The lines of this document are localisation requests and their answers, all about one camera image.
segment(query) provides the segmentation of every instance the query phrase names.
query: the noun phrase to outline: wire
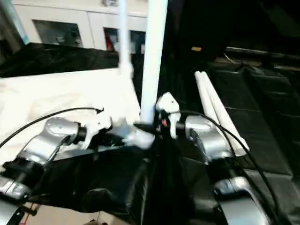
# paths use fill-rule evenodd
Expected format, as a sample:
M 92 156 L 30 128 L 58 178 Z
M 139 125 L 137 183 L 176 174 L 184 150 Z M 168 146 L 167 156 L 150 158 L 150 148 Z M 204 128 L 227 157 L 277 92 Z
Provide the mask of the wire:
M 95 110 L 97 113 L 100 113 L 102 110 L 97 109 L 97 108 L 93 108 L 93 107 L 78 107 L 78 108 L 70 108 L 70 109 L 64 109 L 64 110 L 60 110 L 58 112 L 53 112 L 51 114 L 48 114 L 46 116 L 42 116 L 26 125 L 24 125 L 23 127 L 21 127 L 20 129 L 16 130 L 14 133 L 12 133 L 10 136 L 8 136 L 4 141 L 2 141 L 0 143 L 0 149 L 7 143 L 9 142 L 14 136 L 16 136 L 18 133 L 22 132 L 23 130 L 25 130 L 26 128 L 30 127 L 31 125 L 38 123 L 42 120 L 48 119 L 49 117 L 61 114 L 61 113 L 65 113 L 65 112 L 69 112 L 69 111 L 75 111 L 75 110 Z
M 224 53 L 224 56 L 225 56 L 225 58 L 227 58 L 228 59 L 228 61 L 230 61 L 230 62 L 232 62 L 233 64 L 236 64 L 236 62 L 235 61 L 233 61 L 232 59 L 230 59 L 227 55 L 226 55 L 226 53 Z
M 279 204 L 278 204 L 278 200 L 277 197 L 275 195 L 275 192 L 271 186 L 271 184 L 269 183 L 268 179 L 266 178 L 266 176 L 263 173 L 262 168 L 258 165 L 258 163 L 255 161 L 254 157 L 252 156 L 252 154 L 249 152 L 249 150 L 244 146 L 244 144 L 239 140 L 239 138 L 237 138 L 233 133 L 231 133 L 229 130 L 227 130 L 226 128 L 224 128 L 223 126 L 217 124 L 212 118 L 200 113 L 200 112 L 195 112 L 195 111 L 190 111 L 190 110 L 180 110 L 180 111 L 176 111 L 176 112 L 171 112 L 169 114 L 174 114 L 174 113 L 189 113 L 189 114 L 194 114 L 194 115 L 199 115 L 202 116 L 206 119 L 208 119 L 209 121 L 211 121 L 213 124 L 215 124 L 220 130 L 223 130 L 225 132 L 227 132 L 229 135 L 231 135 L 244 149 L 244 151 L 246 152 L 246 154 L 248 155 L 248 157 L 250 158 L 251 162 L 253 163 L 254 167 L 256 168 L 256 170 L 258 171 L 258 173 L 260 174 L 262 180 L 264 181 L 265 185 L 267 186 L 272 199 L 274 201 L 274 208 L 275 208 L 275 212 L 277 214 L 280 213 L 280 208 L 279 208 Z

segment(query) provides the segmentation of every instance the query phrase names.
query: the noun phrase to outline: glass cabinet door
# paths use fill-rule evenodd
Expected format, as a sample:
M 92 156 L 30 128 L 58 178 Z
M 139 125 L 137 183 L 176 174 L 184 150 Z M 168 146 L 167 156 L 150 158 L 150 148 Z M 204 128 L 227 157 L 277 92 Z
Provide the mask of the glass cabinet door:
M 30 42 L 94 48 L 88 13 L 15 5 Z
M 33 20 L 33 24 L 42 43 L 83 48 L 76 23 Z
M 118 30 L 115 28 L 104 28 L 106 49 L 112 52 L 119 52 L 120 43 L 118 37 Z M 132 54 L 144 54 L 146 32 L 130 31 L 130 51 Z

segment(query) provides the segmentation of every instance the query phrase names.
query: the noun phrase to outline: white pipe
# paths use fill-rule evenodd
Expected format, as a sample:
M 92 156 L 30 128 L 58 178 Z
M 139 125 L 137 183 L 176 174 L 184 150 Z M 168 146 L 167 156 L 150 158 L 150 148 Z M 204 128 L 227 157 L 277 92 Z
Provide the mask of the white pipe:
M 202 74 L 199 71 L 196 71 L 195 78 L 196 78 L 204 114 L 211 117 L 215 122 L 220 124 L 216 112 L 214 110 L 214 107 L 212 105 L 212 102 L 210 101 L 208 92 L 206 90 L 204 76 L 202 76 Z
M 132 76 L 133 68 L 130 60 L 129 51 L 129 35 L 128 30 L 128 12 L 127 12 L 127 0 L 119 1 L 119 39 L 120 39 L 120 51 L 119 51 L 119 68 L 122 75 Z
M 141 121 L 149 124 L 153 123 L 157 101 L 167 7 L 168 0 L 149 0 L 148 2 Z
M 127 0 L 119 1 L 119 38 L 120 38 L 120 51 L 119 51 L 119 73 L 122 87 L 120 90 L 123 92 L 121 96 L 126 103 L 126 118 L 127 124 L 132 125 L 135 121 L 139 120 L 140 105 L 138 103 L 135 88 L 132 82 L 133 67 L 130 60 L 129 51 L 129 35 L 128 30 L 128 10 Z
M 239 140 L 245 145 L 245 147 L 249 149 L 246 141 L 240 136 L 238 130 L 233 124 L 230 116 L 228 115 L 221 99 L 219 98 L 207 74 L 205 72 L 202 72 L 200 76 L 204 79 L 206 90 L 208 92 L 208 95 L 210 97 L 210 100 L 212 102 L 213 108 L 217 114 L 217 118 L 220 124 L 226 129 L 228 129 L 230 132 L 232 132 L 235 136 L 237 136 L 237 138 L 239 138 Z M 236 155 L 237 156 L 244 155 L 245 151 L 243 150 L 241 145 L 230 135 L 228 137 L 233 146 L 233 149 L 236 152 Z

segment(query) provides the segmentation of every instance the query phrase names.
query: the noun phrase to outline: black tarp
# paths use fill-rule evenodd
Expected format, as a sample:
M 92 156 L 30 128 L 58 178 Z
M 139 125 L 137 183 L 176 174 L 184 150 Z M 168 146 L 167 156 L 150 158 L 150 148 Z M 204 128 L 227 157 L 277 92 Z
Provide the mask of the black tarp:
M 143 58 L 133 55 L 132 59 L 140 100 Z M 0 77 L 117 65 L 115 53 L 29 44 L 0 67 Z M 167 60 L 162 62 L 158 96 L 170 91 L 181 109 L 201 112 L 196 70 L 207 71 L 240 135 L 266 172 L 281 210 L 290 224 L 300 224 L 299 74 L 205 63 L 181 67 Z M 126 148 L 103 152 L 98 162 L 82 157 L 53 163 L 36 192 L 43 195 L 32 200 L 84 212 L 106 210 L 132 224 L 214 224 L 205 222 L 211 220 L 205 216 L 216 202 L 199 152 L 186 140 L 167 147 L 157 140 L 149 151 Z M 239 163 L 272 203 L 248 157 L 240 157 Z

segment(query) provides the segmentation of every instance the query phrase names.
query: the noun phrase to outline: silver metal part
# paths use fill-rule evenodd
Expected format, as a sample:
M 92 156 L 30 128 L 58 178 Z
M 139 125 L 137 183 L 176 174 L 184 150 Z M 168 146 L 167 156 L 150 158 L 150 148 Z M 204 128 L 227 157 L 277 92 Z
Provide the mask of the silver metal part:
M 226 139 L 209 120 L 188 116 L 185 127 L 186 137 L 202 151 L 205 162 L 232 156 Z
M 231 201 L 220 202 L 228 225 L 269 225 L 263 211 L 250 198 L 238 198 Z
M 18 200 L 29 195 L 30 189 L 24 184 L 0 176 L 0 193 Z
M 0 200 L 0 225 L 8 224 L 17 210 L 17 206 Z
M 17 155 L 29 161 L 45 165 L 51 161 L 63 144 L 71 144 L 78 133 L 79 125 L 64 118 L 51 118 L 44 130 L 33 137 Z
M 64 118 L 51 118 L 44 130 L 33 137 L 16 156 L 45 166 L 53 160 L 63 144 L 71 144 L 78 134 L 79 124 Z M 0 193 L 21 199 L 31 193 L 30 189 L 15 180 L 0 176 Z
M 215 183 L 214 185 L 215 190 L 222 194 L 222 195 L 230 195 L 230 194 L 234 194 L 240 191 L 245 191 L 250 195 L 250 199 L 251 199 L 251 203 L 248 203 L 249 205 L 247 206 L 249 208 L 249 217 L 252 217 L 252 215 L 255 213 L 256 214 L 256 218 L 259 218 L 261 221 L 264 221 L 263 223 L 249 223 L 250 224 L 257 224 L 257 225 L 264 225 L 264 224 L 269 224 L 268 221 L 268 217 L 266 216 L 266 214 L 264 213 L 264 210 L 261 206 L 261 204 L 259 203 L 258 199 L 256 198 L 248 180 L 245 177 L 234 177 L 231 179 L 227 179 L 227 180 L 220 180 L 217 183 Z M 238 205 L 239 202 L 236 200 L 233 201 L 228 201 L 226 203 L 224 203 L 224 205 L 231 207 L 231 206 L 235 206 Z

